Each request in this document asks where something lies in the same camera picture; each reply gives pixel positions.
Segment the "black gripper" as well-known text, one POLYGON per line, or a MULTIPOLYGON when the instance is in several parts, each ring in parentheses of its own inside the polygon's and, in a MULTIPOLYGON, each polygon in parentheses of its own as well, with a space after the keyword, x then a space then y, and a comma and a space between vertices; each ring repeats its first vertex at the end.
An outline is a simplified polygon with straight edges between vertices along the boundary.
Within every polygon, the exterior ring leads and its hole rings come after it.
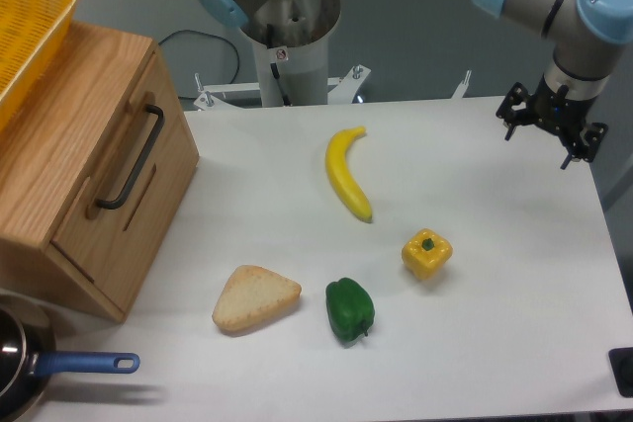
POLYGON ((571 86, 565 83, 550 86, 542 77, 530 96, 522 83, 514 83, 496 111, 496 117, 506 128, 504 139, 510 140, 517 127, 535 125, 560 137, 567 150, 561 169, 572 162, 592 163, 608 133, 608 125, 587 124, 595 97, 577 99, 572 90, 576 85, 578 81, 571 86))

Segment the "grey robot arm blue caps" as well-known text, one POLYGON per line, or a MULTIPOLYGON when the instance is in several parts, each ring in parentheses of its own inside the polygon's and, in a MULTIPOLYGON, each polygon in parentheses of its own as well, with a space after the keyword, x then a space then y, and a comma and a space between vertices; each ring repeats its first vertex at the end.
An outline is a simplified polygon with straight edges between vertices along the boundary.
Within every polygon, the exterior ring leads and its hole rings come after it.
POLYGON ((559 138, 565 160, 592 162, 608 132, 587 114, 632 42, 632 0, 472 0, 554 45, 535 92, 515 83, 496 115, 507 134, 535 126, 559 138))

